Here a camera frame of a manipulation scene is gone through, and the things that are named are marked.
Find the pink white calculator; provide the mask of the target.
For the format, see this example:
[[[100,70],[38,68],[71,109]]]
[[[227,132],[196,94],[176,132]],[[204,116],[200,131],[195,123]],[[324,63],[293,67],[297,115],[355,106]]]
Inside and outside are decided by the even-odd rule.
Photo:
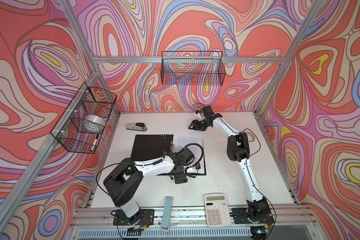
[[[207,194],[204,196],[206,220],[208,227],[229,227],[232,225],[225,194]]]

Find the grey black stapler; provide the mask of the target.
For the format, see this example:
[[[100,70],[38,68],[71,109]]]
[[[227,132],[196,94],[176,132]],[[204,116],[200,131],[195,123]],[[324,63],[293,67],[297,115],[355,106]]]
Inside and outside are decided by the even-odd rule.
[[[126,129],[132,131],[145,132],[147,130],[147,126],[144,123],[128,123],[126,124]]]

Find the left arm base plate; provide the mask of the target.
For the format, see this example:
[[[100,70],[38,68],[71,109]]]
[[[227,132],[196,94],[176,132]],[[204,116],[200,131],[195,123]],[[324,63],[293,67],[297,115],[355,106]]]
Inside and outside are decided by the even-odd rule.
[[[154,209],[140,209],[132,217],[127,217],[122,210],[112,211],[114,216],[114,226],[140,226],[149,227],[154,223],[155,210]]]

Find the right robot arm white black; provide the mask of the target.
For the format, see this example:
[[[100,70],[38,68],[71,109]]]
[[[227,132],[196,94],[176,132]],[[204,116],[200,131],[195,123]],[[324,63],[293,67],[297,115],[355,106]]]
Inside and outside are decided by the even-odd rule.
[[[272,216],[268,199],[261,193],[250,162],[250,146],[245,131],[238,131],[224,120],[221,114],[207,111],[206,108],[195,112],[196,119],[189,125],[190,130],[204,132],[208,127],[218,129],[227,137],[227,156],[237,166],[247,197],[247,211],[242,214],[251,223],[259,223]]]

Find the printed paper sheet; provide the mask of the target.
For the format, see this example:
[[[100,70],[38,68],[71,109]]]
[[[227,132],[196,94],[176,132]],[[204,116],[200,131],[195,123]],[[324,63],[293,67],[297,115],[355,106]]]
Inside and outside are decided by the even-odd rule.
[[[173,136],[173,152],[179,152],[184,146],[188,144],[198,144],[203,147],[203,135],[199,132],[175,132]],[[198,146],[188,146],[188,148],[195,154],[196,161],[201,155],[201,148]],[[200,162],[200,169],[198,171],[190,172],[189,174],[198,174],[200,176],[206,176],[205,159]]]

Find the light blue eraser bar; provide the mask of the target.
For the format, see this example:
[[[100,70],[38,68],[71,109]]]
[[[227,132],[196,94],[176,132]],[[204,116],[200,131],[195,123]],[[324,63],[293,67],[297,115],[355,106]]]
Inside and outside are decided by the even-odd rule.
[[[163,215],[162,215],[162,220],[161,220],[161,230],[162,230],[162,232],[169,232],[170,231],[172,204],[173,204],[173,197],[167,196],[165,198],[165,205],[164,205],[164,208],[163,208]]]

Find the blue folder black inside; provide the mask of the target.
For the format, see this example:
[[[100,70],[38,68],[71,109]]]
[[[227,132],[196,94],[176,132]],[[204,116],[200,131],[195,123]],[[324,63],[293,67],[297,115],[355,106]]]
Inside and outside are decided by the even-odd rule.
[[[198,144],[188,144],[185,147],[192,145],[203,148]],[[136,135],[131,153],[131,159],[134,162],[147,161],[162,157],[164,152],[174,153],[173,135]],[[198,174],[189,174],[188,172],[185,173],[187,174],[187,177],[191,178],[199,176]]]

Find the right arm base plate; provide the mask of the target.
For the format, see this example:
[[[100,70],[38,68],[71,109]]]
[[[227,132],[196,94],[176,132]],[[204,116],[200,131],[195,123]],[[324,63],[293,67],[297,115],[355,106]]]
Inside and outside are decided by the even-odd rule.
[[[275,222],[270,209],[233,208],[232,217],[235,224],[273,224]]]

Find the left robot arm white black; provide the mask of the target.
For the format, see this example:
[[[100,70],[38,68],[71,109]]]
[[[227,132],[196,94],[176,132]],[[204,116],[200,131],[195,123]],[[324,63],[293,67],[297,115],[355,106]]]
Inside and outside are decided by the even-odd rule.
[[[183,174],[185,166],[194,159],[194,154],[186,148],[178,153],[164,152],[162,157],[142,162],[126,158],[116,164],[114,170],[105,177],[103,185],[114,205],[131,219],[141,209],[134,195],[142,181],[162,174]]]

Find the marker pen in basket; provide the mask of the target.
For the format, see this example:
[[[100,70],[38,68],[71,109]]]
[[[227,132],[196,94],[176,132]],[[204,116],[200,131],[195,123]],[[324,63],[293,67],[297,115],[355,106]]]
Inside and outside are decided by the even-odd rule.
[[[90,149],[90,152],[91,152],[91,153],[93,153],[93,152],[96,150],[98,141],[99,141],[99,140],[98,140],[97,138],[94,139],[94,141],[93,141],[93,143],[92,143],[92,145],[91,145],[91,149]]]

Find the clear tape roll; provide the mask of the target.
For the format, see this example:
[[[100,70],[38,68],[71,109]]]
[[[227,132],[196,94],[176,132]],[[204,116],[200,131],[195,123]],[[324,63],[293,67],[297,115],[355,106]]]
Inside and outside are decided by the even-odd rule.
[[[245,133],[247,134],[248,141],[250,143],[252,143],[252,142],[254,142],[256,140],[256,137],[255,137],[255,135],[253,133],[251,133],[251,132],[245,132]]]

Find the grey tape roll in basket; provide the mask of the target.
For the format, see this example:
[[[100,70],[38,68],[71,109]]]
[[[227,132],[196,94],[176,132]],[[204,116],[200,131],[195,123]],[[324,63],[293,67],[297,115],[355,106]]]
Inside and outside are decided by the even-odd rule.
[[[100,126],[105,126],[106,125],[106,121],[103,118],[101,118],[101,117],[99,117],[97,115],[87,115],[85,117],[85,120],[89,121],[90,123],[97,124],[97,125],[100,125]]]

